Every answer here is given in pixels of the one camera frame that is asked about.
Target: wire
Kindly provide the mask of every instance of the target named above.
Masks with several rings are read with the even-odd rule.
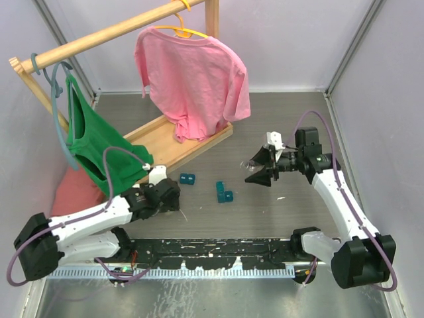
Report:
[[[132,254],[131,269],[134,270],[134,265],[137,259],[138,252],[134,250],[133,252],[131,252],[131,254]]]
[[[101,265],[101,267],[103,267],[105,269],[105,271],[112,276],[113,278],[116,278],[117,280],[125,280],[128,283],[133,283],[137,280],[139,280],[140,278],[142,278],[144,275],[147,274],[147,272],[150,270],[150,268],[147,268],[145,270],[143,270],[141,273],[135,275],[135,276],[120,276],[114,272],[112,272],[110,269],[108,269],[108,267],[105,265],[105,263],[103,263],[103,261],[100,258],[95,258],[96,261],[98,261],[98,263]]]
[[[290,137],[287,139],[285,144],[289,144],[293,140],[295,133],[296,133],[296,130],[299,128],[300,124],[302,123],[304,118],[308,114],[311,114],[311,113],[317,115],[320,118],[320,120],[323,122],[323,124],[325,126],[325,130],[327,131],[327,134],[329,135],[331,152],[333,154],[332,155],[332,157],[333,157],[333,172],[334,172],[334,177],[336,179],[337,187],[340,189],[340,193],[342,194],[344,200],[346,201],[346,204],[349,206],[350,212],[352,212],[352,214],[353,214],[354,218],[356,219],[356,221],[358,222],[359,226],[362,228],[362,230],[365,232],[365,234],[371,240],[372,244],[376,247],[378,253],[381,255],[384,263],[388,267],[390,275],[392,275],[392,281],[393,282],[392,282],[391,287],[383,288],[383,287],[375,285],[375,284],[372,285],[372,286],[374,286],[377,290],[381,290],[383,292],[392,292],[392,291],[396,290],[396,288],[398,287],[398,278],[396,276],[395,270],[394,270],[392,263],[390,262],[389,258],[387,257],[386,253],[383,251],[382,247],[378,244],[377,240],[372,236],[372,233],[364,226],[364,222],[362,221],[362,219],[360,218],[360,216],[356,212],[352,202],[350,202],[350,199],[349,199],[345,189],[343,189],[343,187],[342,187],[342,183],[340,181],[339,174],[337,173],[337,160],[336,160],[335,143],[334,143],[333,136],[331,134],[330,127],[329,127],[327,121],[325,120],[325,118],[317,111],[307,111],[307,112],[305,112],[300,117],[299,121],[297,122],[294,130],[292,131]]]
[[[309,279],[312,276],[312,272],[317,268],[317,266],[318,266],[318,258],[314,256],[311,269],[309,270],[309,273],[306,276],[306,279],[302,283],[304,286],[306,286],[306,284],[308,283]]]
[[[19,286],[23,286],[26,283],[28,283],[27,280],[24,280],[22,282],[15,282],[12,279],[12,269],[13,269],[13,265],[15,265],[16,259],[19,257],[19,255],[21,254],[21,252],[32,242],[34,242],[35,240],[39,239],[40,237],[42,237],[43,235],[47,234],[47,233],[51,233],[52,231],[59,229],[60,227],[66,227],[66,225],[71,225],[73,223],[77,223],[80,221],[84,221],[87,219],[90,219],[92,217],[95,217],[99,214],[102,214],[103,212],[105,212],[112,204],[113,201],[113,186],[112,186],[112,179],[111,179],[111,173],[109,171],[109,167],[107,165],[107,161],[106,161],[106,157],[107,154],[109,153],[109,151],[111,150],[118,150],[121,152],[124,152],[130,156],[132,156],[134,159],[138,160],[143,166],[146,165],[146,162],[144,162],[142,159],[140,159],[139,157],[137,157],[135,154],[133,154],[132,152],[119,148],[119,147],[108,147],[105,149],[105,151],[103,151],[103,166],[105,167],[105,172],[106,172],[106,179],[107,179],[107,185],[109,186],[109,198],[107,200],[107,203],[105,204],[104,207],[102,207],[100,210],[93,212],[89,215],[83,216],[83,217],[78,217],[76,219],[70,220],[70,221],[66,221],[66,222],[62,222],[59,223],[57,225],[54,225],[52,227],[48,227],[47,229],[44,229],[38,233],[36,233],[33,237],[30,237],[28,240],[26,240],[24,243],[22,243],[22,245],[16,250],[16,252],[14,253],[14,255],[12,256],[12,259],[10,260],[9,264],[7,265],[7,271],[6,271],[6,280],[7,282],[14,286],[14,287],[19,287]],[[100,265],[102,265],[103,267],[105,267],[104,263],[102,261],[99,261]]]

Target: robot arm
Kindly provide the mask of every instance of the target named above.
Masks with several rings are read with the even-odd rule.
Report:
[[[167,178],[165,166],[157,166],[149,173],[149,183],[117,195],[109,208],[96,216],[87,217],[101,210],[106,203],[51,219],[43,213],[33,215],[15,240],[16,249],[37,233],[53,229],[32,241],[19,255],[26,280],[38,280],[58,266],[95,257],[120,256],[125,259],[131,253],[131,241],[126,232],[116,226],[144,220],[159,212],[177,211],[180,208],[179,198],[177,183]],[[80,221],[55,227],[76,219]],[[94,235],[111,227],[114,227],[111,231]]]
[[[390,235],[382,236],[368,220],[359,204],[347,188],[338,162],[337,174],[346,196],[362,220],[359,224],[344,199],[333,171],[333,155],[323,154],[315,127],[298,129],[295,134],[296,149],[283,152],[281,134],[267,132],[266,144],[250,161],[250,165],[262,168],[245,179],[245,182],[271,186],[271,178],[278,180],[280,172],[299,171],[323,198],[340,233],[341,241],[326,237],[318,228],[298,229],[291,236],[291,251],[298,259],[316,256],[331,265],[333,276],[342,288],[386,282],[390,271],[380,253],[366,233],[366,227],[393,262],[396,244]]]

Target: metal floor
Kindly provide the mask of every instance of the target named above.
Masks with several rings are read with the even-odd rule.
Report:
[[[84,301],[63,301],[91,295]],[[328,267],[305,288],[291,279],[48,280],[36,318],[386,318],[375,289],[341,290]]]
[[[253,93],[252,116],[235,123],[234,135],[170,174],[196,174],[194,186],[182,185],[180,212],[137,221],[125,228],[133,238],[290,237],[294,229],[316,226],[337,236],[322,199],[299,173],[282,174],[271,188],[245,184],[240,163],[259,150],[266,131],[283,138],[309,109],[330,122],[321,93]],[[98,113],[125,134],[158,117],[159,110],[140,95],[102,95]],[[319,129],[324,150],[329,142],[314,116],[304,126]],[[233,190],[232,203],[218,204],[215,182]],[[59,297],[85,301],[61,301]],[[327,266],[320,266],[306,288],[291,279],[141,280],[112,288],[105,280],[47,280],[37,318],[193,318],[193,317],[391,317],[384,295],[371,287],[340,289]]]
[[[243,160],[256,154],[267,131],[278,131],[283,139],[292,132],[307,110],[321,112],[330,123],[322,93],[253,93],[252,115],[234,123],[234,135],[170,174],[196,175],[195,185],[181,186],[180,212],[133,222],[124,228],[134,238],[289,238],[294,229],[316,226],[328,235],[337,230],[323,200],[298,172],[285,173],[271,188],[244,183]],[[155,119],[161,112],[148,96],[102,95],[97,112],[121,134],[127,134]],[[320,120],[310,115],[303,126],[316,126],[324,150],[329,140]],[[218,204],[216,181],[224,181],[234,193],[232,203]]]

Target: red cloth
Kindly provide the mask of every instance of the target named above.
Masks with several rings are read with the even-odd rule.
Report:
[[[83,168],[79,167],[79,170],[75,171],[68,167],[56,190],[51,216],[59,217],[79,212],[100,204],[104,199],[105,194]]]

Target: wooden post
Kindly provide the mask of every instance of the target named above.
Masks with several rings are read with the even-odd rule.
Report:
[[[219,36],[219,0],[205,0],[206,34]]]
[[[199,3],[204,2],[205,0],[186,1],[192,7],[194,5],[198,5]],[[133,17],[131,19],[125,20],[123,22],[104,28],[103,30],[83,36],[82,38],[61,45],[57,48],[54,48],[53,50],[41,53],[35,58],[35,62],[38,68],[41,70],[43,68],[46,68],[47,66],[65,60],[70,56],[74,56],[78,53],[84,52],[90,48],[113,40],[114,38],[134,31],[138,28],[144,27],[145,25],[149,25],[150,23],[156,22],[157,20],[166,18],[167,16],[173,15],[174,13],[178,13],[185,9],[186,5],[184,5],[182,1],[169,2],[161,7],[157,7],[153,10],[142,13],[141,15],[137,15],[136,17]],[[22,61],[21,64],[23,69],[28,74],[33,73],[34,68],[32,66],[30,58],[28,60]]]
[[[33,78],[33,76],[25,72],[24,68],[22,67],[21,61],[19,61],[18,58],[11,58],[9,60],[9,63],[12,65],[12,68],[19,75],[19,77],[24,81],[26,86],[28,86],[28,88],[34,93],[35,97],[38,98],[38,100],[44,105],[44,107],[48,110],[50,114],[53,114],[52,102],[49,96],[41,88],[40,84],[38,84],[38,82]],[[63,114],[59,111],[59,109],[58,109],[58,115],[59,115],[60,126],[66,132],[68,132],[68,129],[69,129],[68,121],[63,116]]]

